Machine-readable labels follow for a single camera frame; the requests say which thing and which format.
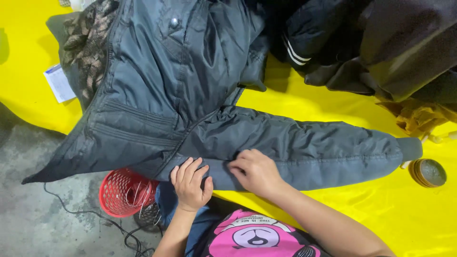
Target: yellow tablecloth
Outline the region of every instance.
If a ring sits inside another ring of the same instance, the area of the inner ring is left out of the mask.
[[[26,0],[2,3],[0,30],[9,49],[0,41],[0,102],[22,119],[40,127],[69,133],[81,116],[78,100],[58,104],[43,72],[58,63],[58,44],[45,26],[51,15],[71,11],[57,1]],[[394,117],[373,104],[373,98],[303,84],[287,65],[269,59],[267,92],[245,90],[238,105],[296,120],[345,121],[378,129],[396,137],[405,135]],[[457,125],[441,126],[442,131]],[[424,157],[440,162],[448,182],[439,188],[419,186],[406,170],[357,185],[305,192],[358,220],[373,230],[399,257],[457,256],[457,142],[424,144]],[[297,224],[283,211],[250,193],[215,191],[218,197],[237,202],[276,219]]]

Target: black cable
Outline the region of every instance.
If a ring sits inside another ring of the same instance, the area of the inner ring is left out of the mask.
[[[59,199],[60,203],[62,204],[62,208],[63,208],[66,212],[71,213],[71,214],[93,213],[93,214],[97,215],[99,218],[104,219],[104,220],[110,222],[111,224],[115,225],[115,226],[121,231],[121,233],[122,233],[123,235],[124,235],[124,234],[127,234],[127,235],[125,236],[125,238],[124,238],[124,245],[127,246],[128,248],[134,250],[134,251],[136,252],[136,253],[135,253],[135,257],[141,257],[141,256],[143,256],[143,257],[150,257],[152,254],[149,254],[149,255],[145,255],[145,254],[146,254],[148,251],[151,251],[151,250],[155,251],[155,248],[153,248],[153,247],[151,247],[151,248],[146,248],[145,250],[142,250],[142,247],[143,247],[143,246],[141,245],[140,240],[138,240],[138,238],[136,238],[136,237],[133,235],[133,233],[135,233],[136,231],[138,231],[138,230],[140,230],[140,229],[142,229],[142,228],[144,228],[144,227],[151,226],[151,225],[153,225],[153,224],[147,224],[147,225],[144,225],[144,226],[140,226],[140,227],[138,227],[138,228],[132,230],[131,232],[127,232],[127,231],[125,231],[118,223],[116,223],[115,221],[112,221],[112,220],[110,220],[109,218],[106,218],[106,217],[104,217],[103,215],[101,215],[101,214],[99,214],[99,213],[97,213],[97,212],[95,212],[95,211],[70,211],[70,210],[68,210],[67,207],[66,207],[66,205],[65,205],[65,203],[64,203],[64,201],[62,200],[62,198],[61,198],[58,194],[49,192],[49,191],[46,189],[46,183],[43,184],[43,189],[44,189],[44,191],[45,191],[46,193],[51,194],[51,195],[57,197],[57,199]],[[158,226],[158,228],[159,228],[160,234],[163,236],[163,231],[162,231],[161,227]],[[129,244],[127,243],[127,239],[128,239],[129,237],[131,237],[131,238],[133,238],[133,239],[135,240],[136,247],[133,247],[133,246],[131,246],[131,245],[129,245]]]

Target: red plastic basket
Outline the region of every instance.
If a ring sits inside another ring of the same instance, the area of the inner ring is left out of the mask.
[[[98,199],[108,215],[124,218],[154,202],[158,184],[128,168],[113,170],[101,182]]]

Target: pile of clothes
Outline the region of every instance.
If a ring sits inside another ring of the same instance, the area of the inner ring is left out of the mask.
[[[376,95],[413,122],[421,114],[405,109],[446,109],[443,122],[457,110],[456,23],[457,0],[97,0],[47,22],[85,112],[23,183],[121,167],[165,181],[192,156],[215,189],[241,190],[226,164],[252,148],[299,190],[386,176],[421,157],[417,138],[295,121],[237,99],[246,86],[266,90],[271,51],[308,85]]]

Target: striped trim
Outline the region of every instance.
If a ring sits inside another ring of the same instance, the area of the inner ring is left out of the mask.
[[[284,42],[284,46],[287,49],[287,52],[289,53],[290,58],[292,61],[294,61],[296,64],[303,66],[306,64],[307,61],[311,60],[311,58],[303,58],[300,57],[298,54],[296,54],[293,51],[292,45],[290,45],[289,39],[286,37],[285,34],[282,35],[282,41]]]

